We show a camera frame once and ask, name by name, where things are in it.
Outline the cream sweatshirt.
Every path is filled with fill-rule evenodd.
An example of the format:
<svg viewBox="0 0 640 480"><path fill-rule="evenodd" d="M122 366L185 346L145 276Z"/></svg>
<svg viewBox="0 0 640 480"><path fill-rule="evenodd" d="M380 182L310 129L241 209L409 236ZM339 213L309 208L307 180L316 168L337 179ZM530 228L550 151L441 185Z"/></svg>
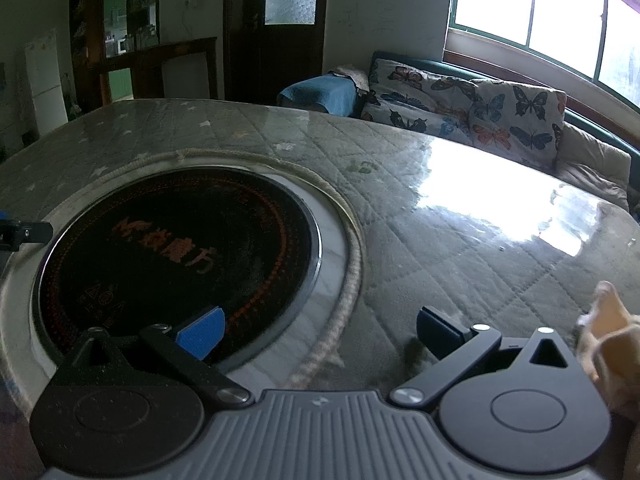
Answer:
<svg viewBox="0 0 640 480"><path fill-rule="evenodd" d="M600 281L590 311L578 318L576 359L608 409L639 413L639 317L623 305L615 286Z"/></svg>

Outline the black round cooktop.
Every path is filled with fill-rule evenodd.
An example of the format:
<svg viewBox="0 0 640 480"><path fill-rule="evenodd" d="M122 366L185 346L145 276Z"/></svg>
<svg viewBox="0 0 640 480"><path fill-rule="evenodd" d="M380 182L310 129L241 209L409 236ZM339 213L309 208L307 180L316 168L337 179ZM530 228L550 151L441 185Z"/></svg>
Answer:
<svg viewBox="0 0 640 480"><path fill-rule="evenodd" d="M38 270L32 315L61 363L83 332L178 333L213 310L224 327L193 352L234 370L299 315L320 269L306 203L282 183L241 169L195 167L116 188L58 234Z"/></svg>

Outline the grey quilted table cover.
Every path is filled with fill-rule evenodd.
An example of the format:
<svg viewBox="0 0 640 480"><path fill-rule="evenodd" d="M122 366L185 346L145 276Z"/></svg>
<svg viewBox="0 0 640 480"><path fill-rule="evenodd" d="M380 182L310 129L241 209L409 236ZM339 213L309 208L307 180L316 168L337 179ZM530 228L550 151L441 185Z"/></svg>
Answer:
<svg viewBox="0 0 640 480"><path fill-rule="evenodd" d="M224 167L317 221L316 284L258 356L222 370L166 325L82 333L61 363L32 315L62 229L126 184ZM639 316L639 223L545 172L426 133L224 101L119 102L1 166L1 212L49 222L1 251L1 459L45 479L634 479L639 413L576 359L600 281ZM416 316L473 337L445 359Z"/></svg>

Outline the white refrigerator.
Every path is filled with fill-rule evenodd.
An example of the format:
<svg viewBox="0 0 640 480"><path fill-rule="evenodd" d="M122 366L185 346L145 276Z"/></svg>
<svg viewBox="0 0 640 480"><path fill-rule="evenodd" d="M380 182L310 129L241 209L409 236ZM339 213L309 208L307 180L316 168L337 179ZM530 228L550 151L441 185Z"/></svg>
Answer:
<svg viewBox="0 0 640 480"><path fill-rule="evenodd" d="M29 41L24 53L37 132L45 136L67 122L55 30Z"/></svg>

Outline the dark wooden cabinet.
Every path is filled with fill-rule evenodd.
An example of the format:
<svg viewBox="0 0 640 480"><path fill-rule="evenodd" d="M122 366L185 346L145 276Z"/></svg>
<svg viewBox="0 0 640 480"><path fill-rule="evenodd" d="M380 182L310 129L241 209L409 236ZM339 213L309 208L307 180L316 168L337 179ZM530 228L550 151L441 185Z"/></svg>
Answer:
<svg viewBox="0 0 640 480"><path fill-rule="evenodd" d="M83 112L134 96L132 56L160 43L158 0L70 0L70 55Z"/></svg>

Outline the dark wooden desk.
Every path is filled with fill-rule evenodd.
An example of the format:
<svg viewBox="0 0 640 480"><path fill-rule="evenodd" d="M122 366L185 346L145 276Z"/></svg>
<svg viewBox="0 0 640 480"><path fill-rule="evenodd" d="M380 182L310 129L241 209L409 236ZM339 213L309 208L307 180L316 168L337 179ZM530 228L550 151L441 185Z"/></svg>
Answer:
<svg viewBox="0 0 640 480"><path fill-rule="evenodd" d="M96 63L92 69L108 77L129 70L134 99L218 98L217 38L159 44Z"/></svg>

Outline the butterfly pillow upright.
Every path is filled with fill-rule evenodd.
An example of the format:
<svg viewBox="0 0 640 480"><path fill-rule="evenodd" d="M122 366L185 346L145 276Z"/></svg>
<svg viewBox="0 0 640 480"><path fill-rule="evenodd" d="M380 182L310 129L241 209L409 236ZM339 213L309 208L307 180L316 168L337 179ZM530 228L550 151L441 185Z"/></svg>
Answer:
<svg viewBox="0 0 640 480"><path fill-rule="evenodd" d="M551 172L564 127L561 90L512 81L475 79L469 129L476 148Z"/></svg>

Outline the beige cushion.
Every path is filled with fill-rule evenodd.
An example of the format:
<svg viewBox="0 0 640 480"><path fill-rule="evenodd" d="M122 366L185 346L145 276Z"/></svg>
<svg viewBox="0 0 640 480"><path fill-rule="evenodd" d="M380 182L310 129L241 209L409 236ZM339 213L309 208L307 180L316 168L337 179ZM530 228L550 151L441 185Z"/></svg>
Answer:
<svg viewBox="0 0 640 480"><path fill-rule="evenodd" d="M565 124L555 159L555 175L629 211L631 157L590 133Z"/></svg>

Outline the butterfly pillow long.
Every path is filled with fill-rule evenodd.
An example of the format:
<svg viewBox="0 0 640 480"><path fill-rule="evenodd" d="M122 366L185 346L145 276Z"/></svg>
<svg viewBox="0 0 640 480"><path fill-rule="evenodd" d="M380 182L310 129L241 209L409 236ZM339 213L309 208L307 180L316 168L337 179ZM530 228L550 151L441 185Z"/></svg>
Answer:
<svg viewBox="0 0 640 480"><path fill-rule="evenodd" d="M377 58L370 69L369 88L363 120L473 144L469 112L476 102L476 84Z"/></svg>

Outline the dark wooden door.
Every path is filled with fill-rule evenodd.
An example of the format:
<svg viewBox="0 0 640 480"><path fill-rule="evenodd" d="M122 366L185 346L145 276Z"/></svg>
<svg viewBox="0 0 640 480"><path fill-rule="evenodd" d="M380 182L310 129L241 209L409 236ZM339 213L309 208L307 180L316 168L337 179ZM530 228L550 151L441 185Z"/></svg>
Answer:
<svg viewBox="0 0 640 480"><path fill-rule="evenodd" d="M267 104L322 72L326 0L224 0L224 98Z"/></svg>

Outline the window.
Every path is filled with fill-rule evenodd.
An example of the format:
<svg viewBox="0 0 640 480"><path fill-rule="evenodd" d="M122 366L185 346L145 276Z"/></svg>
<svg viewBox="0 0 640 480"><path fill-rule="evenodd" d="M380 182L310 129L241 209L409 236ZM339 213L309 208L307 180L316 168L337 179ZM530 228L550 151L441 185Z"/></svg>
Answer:
<svg viewBox="0 0 640 480"><path fill-rule="evenodd" d="M639 0L452 0L451 19L639 104Z"/></svg>

